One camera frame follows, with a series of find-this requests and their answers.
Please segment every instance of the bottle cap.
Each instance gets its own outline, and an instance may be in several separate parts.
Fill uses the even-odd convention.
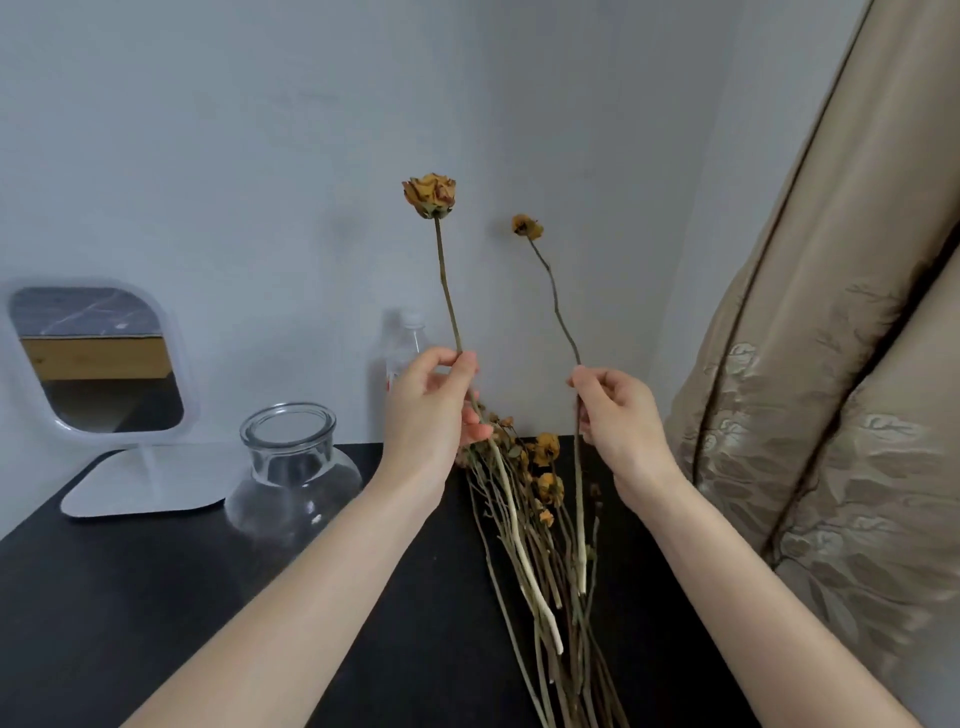
[[[423,314],[413,308],[403,308],[400,310],[400,325],[404,328],[423,328],[426,321]]]

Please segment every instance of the left hand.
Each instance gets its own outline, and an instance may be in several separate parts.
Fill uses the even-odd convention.
[[[450,373],[434,372],[438,366]],[[387,397],[379,470],[392,482],[415,480],[431,497],[431,508],[440,503],[457,449],[492,435],[492,426],[481,425],[466,401],[478,371],[474,352],[458,356],[434,347],[410,363]]]

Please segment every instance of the plastic water bottle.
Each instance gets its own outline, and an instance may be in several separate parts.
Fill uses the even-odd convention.
[[[410,308],[400,311],[400,330],[386,354],[388,392],[410,362],[430,347],[423,327],[423,314],[419,311]]]

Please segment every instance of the dried rose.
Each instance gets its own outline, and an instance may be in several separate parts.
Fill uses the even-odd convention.
[[[544,473],[537,478],[537,489],[544,503],[560,505],[564,502],[564,482],[552,473]]]
[[[534,462],[541,468],[546,468],[557,459],[560,454],[560,439],[553,432],[541,432],[537,435],[537,445],[534,451]]]
[[[420,217],[428,220],[445,218],[453,209],[457,182],[450,177],[433,173],[424,177],[411,177],[403,183],[403,196],[407,198]]]
[[[543,225],[529,215],[514,215],[514,235],[520,235],[527,240],[536,240],[543,235]]]

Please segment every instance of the bundle of dried flowers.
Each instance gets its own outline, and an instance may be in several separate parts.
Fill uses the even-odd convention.
[[[457,351],[462,351],[460,330],[457,328],[453,302],[446,283],[444,243],[440,229],[440,221],[453,209],[455,190],[456,182],[442,175],[411,178],[403,183],[407,201],[421,217],[434,221],[441,284]],[[550,274],[554,310],[579,363],[580,354],[560,315],[553,273],[534,244],[542,235],[543,228],[530,218],[517,216],[514,219],[514,230],[527,237]],[[457,456],[457,465],[467,474],[473,517],[487,555],[487,569],[493,590],[540,723],[543,728],[557,728],[558,723],[554,716],[554,706],[557,705],[564,728],[599,728],[601,725],[605,728],[612,728],[614,725],[629,728],[607,663],[590,628],[589,615],[596,586],[597,529],[603,504],[599,500],[599,491],[591,489],[595,501],[591,548],[588,553],[583,535],[583,476],[579,436],[574,439],[578,526],[575,528],[564,506],[564,482],[557,475],[556,461],[560,454],[557,435],[544,432],[537,437],[536,442],[523,444],[517,438],[512,417],[500,419],[496,414],[488,413],[472,396],[471,402],[481,420],[493,425],[493,434],[488,441],[462,450]],[[538,678],[536,689],[530,678],[532,670],[528,669],[520,652],[516,633],[500,591],[474,494],[482,499],[483,515],[489,517],[494,524],[497,538],[514,566],[520,592],[533,616],[534,663]],[[593,564],[589,585],[588,560]],[[544,594],[550,596],[552,608]],[[558,617],[565,621],[565,652],[564,640],[557,624]],[[549,685],[554,686],[554,696],[551,695]]]

